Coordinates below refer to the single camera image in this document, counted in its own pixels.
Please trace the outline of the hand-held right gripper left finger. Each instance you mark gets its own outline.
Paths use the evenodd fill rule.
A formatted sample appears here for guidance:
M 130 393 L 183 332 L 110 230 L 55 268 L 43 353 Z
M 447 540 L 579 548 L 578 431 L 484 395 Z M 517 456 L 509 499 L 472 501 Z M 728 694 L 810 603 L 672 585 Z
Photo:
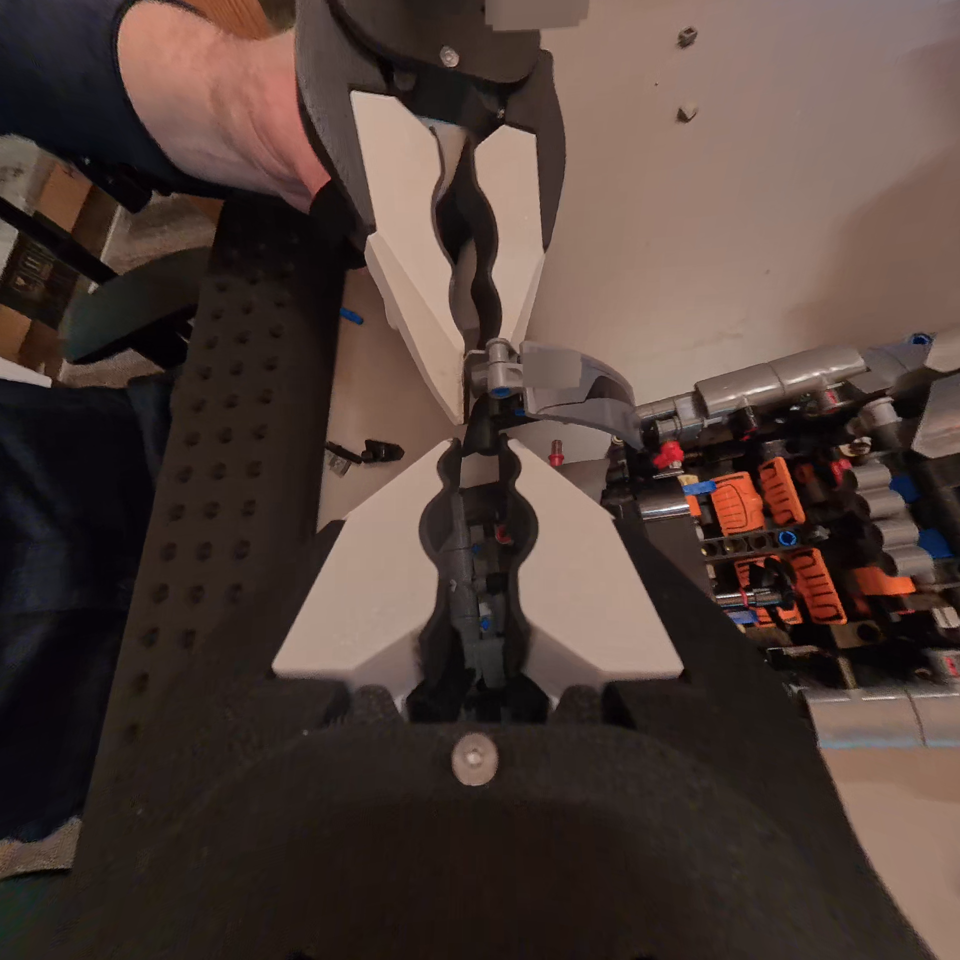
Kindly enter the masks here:
M 436 444 L 344 518 L 272 663 L 282 679 L 387 690 L 401 713 L 424 679 L 419 639 L 437 605 L 439 573 L 421 522 L 444 490 Z

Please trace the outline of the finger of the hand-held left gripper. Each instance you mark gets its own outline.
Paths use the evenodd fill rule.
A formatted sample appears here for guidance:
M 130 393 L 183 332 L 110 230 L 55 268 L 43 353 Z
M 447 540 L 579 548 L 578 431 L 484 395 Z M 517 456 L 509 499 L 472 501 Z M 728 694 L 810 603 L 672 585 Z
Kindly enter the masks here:
M 453 267 L 436 208 L 467 143 L 461 126 L 414 114 L 399 99 L 350 95 L 374 229 L 366 268 L 391 328 L 398 331 L 438 405 L 465 421 L 465 342 L 450 306 Z
M 479 351 L 496 338 L 518 346 L 546 260 L 534 134 L 500 126 L 467 146 L 451 193 L 466 226 L 451 288 L 464 349 Z

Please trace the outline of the grey lego car model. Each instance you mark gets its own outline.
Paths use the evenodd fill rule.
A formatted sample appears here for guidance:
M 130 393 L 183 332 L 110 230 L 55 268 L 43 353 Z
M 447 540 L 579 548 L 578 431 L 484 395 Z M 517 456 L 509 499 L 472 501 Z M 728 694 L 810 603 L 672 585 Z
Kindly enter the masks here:
M 578 483 L 755 643 L 827 749 L 957 748 L 958 330 L 826 346 L 637 405 L 592 357 L 467 356 L 464 454 L 605 433 Z

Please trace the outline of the black dimpled foam mat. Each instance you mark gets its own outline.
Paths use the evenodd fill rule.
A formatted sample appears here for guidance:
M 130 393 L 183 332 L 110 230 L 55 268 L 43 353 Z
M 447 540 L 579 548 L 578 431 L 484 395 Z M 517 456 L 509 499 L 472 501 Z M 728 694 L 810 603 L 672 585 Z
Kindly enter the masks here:
M 316 537 L 346 267 L 279 200 L 229 200 L 188 354 L 78 842 L 132 846 L 150 789 L 186 787 L 202 728 L 263 681 Z

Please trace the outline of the black office chair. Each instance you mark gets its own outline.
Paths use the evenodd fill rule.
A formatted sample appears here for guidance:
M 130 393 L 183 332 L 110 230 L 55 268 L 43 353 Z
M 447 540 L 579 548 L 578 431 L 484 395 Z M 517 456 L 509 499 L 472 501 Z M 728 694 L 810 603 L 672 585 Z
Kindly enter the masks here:
M 134 351 L 162 370 L 186 361 L 211 248 L 168 253 L 80 294 L 58 328 L 61 354 L 90 365 Z

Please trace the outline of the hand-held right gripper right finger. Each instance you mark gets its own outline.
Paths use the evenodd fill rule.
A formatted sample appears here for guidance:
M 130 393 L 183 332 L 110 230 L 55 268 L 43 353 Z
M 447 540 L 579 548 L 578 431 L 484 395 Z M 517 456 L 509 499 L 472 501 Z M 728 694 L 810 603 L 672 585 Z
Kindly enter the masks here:
M 514 489 L 533 510 L 533 546 L 518 567 L 530 630 L 522 672 L 557 707 L 571 688 L 673 680 L 684 666 L 614 518 L 511 438 Z

